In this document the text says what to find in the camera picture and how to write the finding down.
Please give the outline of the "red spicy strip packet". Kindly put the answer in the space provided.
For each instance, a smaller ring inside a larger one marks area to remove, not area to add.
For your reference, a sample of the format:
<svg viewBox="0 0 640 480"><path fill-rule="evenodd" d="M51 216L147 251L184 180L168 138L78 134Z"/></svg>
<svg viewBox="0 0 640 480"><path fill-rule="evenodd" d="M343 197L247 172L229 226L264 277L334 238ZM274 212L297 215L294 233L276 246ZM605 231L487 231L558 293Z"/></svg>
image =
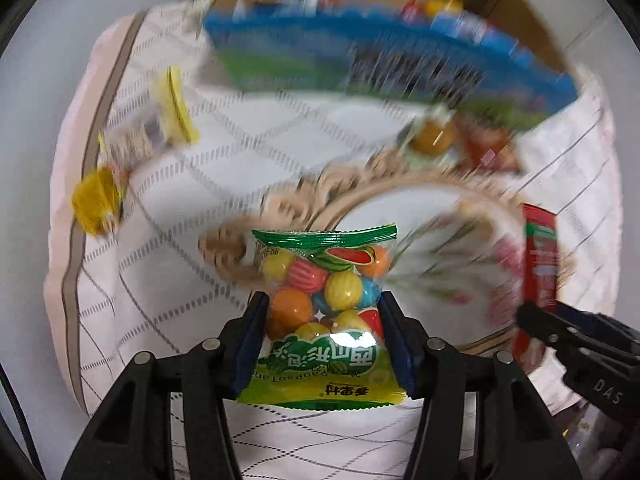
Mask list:
<svg viewBox="0 0 640 480"><path fill-rule="evenodd" d="M556 217L541 207L522 206L525 228L523 303L518 307L518 326L512 353L525 373L531 373L544 359L546 347L539 337L526 332L538 310L554 311L558 290L558 233Z"/></svg>

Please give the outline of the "green gumball candy packet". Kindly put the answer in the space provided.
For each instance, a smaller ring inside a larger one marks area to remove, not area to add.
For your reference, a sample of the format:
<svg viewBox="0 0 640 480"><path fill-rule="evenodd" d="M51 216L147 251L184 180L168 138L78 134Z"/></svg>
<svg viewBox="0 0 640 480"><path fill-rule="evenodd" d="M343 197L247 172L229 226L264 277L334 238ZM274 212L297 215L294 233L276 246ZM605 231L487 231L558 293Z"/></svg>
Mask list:
<svg viewBox="0 0 640 480"><path fill-rule="evenodd" d="M396 226L253 237L269 306L240 402L335 411L405 400L378 312Z"/></svg>

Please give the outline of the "brown pastry snack packet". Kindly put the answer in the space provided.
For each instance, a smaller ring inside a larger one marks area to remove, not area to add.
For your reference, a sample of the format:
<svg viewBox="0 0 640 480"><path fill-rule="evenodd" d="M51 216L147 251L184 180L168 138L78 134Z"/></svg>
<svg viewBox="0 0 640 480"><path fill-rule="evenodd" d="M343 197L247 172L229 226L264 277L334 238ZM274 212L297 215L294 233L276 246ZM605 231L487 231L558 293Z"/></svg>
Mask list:
<svg viewBox="0 0 640 480"><path fill-rule="evenodd" d="M522 171L511 129L470 115L457 115L454 126L461 169L510 174Z"/></svg>

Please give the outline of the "white barcode snack packet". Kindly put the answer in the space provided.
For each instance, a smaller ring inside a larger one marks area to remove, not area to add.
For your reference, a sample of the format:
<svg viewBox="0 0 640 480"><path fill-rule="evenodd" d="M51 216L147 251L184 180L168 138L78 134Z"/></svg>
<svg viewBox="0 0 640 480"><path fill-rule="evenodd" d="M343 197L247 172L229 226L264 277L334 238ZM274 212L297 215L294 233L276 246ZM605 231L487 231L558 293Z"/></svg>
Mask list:
<svg viewBox="0 0 640 480"><path fill-rule="evenodd" d="M102 136L102 152L107 164L131 170L152 158L167 143L156 110L142 110L136 116Z"/></svg>

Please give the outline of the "yellow jelly cup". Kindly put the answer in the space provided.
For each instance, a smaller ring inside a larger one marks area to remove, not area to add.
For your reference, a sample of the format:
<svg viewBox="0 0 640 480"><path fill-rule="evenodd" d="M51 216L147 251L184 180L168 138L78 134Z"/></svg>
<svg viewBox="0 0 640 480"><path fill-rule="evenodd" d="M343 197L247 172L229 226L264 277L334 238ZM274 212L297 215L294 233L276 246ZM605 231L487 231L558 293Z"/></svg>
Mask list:
<svg viewBox="0 0 640 480"><path fill-rule="evenodd" d="M445 155L458 137L452 118L454 114L446 108L433 108L416 115L399 133L399 147L410 148L419 155L431 158Z"/></svg>

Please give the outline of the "yellow wrapped candy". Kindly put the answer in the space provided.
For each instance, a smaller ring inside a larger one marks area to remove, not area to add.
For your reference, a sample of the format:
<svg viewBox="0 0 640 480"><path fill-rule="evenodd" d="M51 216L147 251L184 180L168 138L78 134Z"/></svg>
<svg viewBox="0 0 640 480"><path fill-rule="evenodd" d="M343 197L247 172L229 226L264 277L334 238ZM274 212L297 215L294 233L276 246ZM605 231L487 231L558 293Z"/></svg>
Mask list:
<svg viewBox="0 0 640 480"><path fill-rule="evenodd" d="M72 194L75 218L85 233L109 236L119 225L122 193L107 166L87 174Z"/></svg>

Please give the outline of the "blue milk carton box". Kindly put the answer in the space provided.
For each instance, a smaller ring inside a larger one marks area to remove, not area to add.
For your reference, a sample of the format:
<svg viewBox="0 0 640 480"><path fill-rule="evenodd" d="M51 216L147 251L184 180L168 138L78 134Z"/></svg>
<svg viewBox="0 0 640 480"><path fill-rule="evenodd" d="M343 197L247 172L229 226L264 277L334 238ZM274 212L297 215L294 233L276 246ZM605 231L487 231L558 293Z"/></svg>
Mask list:
<svg viewBox="0 0 640 480"><path fill-rule="evenodd" d="M514 130L534 128L578 98L570 74L469 12L409 20L382 6L266 4L209 12L204 29L230 81L245 92L442 103Z"/></svg>

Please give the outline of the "white quilted floral mat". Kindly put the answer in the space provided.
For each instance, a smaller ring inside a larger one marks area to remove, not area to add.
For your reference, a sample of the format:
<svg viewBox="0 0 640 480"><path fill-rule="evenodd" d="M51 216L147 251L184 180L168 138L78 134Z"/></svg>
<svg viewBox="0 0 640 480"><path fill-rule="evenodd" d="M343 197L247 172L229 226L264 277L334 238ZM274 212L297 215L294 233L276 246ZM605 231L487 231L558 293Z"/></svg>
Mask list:
<svg viewBox="0 0 640 480"><path fill-rule="evenodd" d="M250 293L225 282L198 239L237 214L264 214L275 198L328 209L351 183L392 184L394 134L416 112L308 92L246 96L230 90L207 38L194 29L206 0L127 16L90 55L58 135L50 180L49 272L44 302L54 351L78 405L93 412L137 352L172 356L240 314ZM538 41L516 53L574 78L578 98L524 136L524 172L488 177L438 170L421 183L446 203L463 198L516 226L515 205L531 202L559 217L560 296L611 314L620 282L622 185L615 126L605 88L567 61L537 21ZM131 178L117 231L94 238L77 225L73 190L99 160L99 135L150 100L151 82L178 66L201 140L146 162Z"/></svg>

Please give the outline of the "yellow snack packet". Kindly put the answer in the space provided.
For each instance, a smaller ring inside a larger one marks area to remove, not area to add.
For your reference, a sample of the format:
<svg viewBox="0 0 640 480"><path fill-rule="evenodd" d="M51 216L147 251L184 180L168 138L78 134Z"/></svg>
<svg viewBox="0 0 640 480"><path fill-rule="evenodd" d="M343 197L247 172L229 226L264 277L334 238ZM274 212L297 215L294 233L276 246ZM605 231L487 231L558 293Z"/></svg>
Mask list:
<svg viewBox="0 0 640 480"><path fill-rule="evenodd" d="M183 97L181 73L169 66L155 79L152 95L160 108L160 128L167 143L194 144L201 139Z"/></svg>

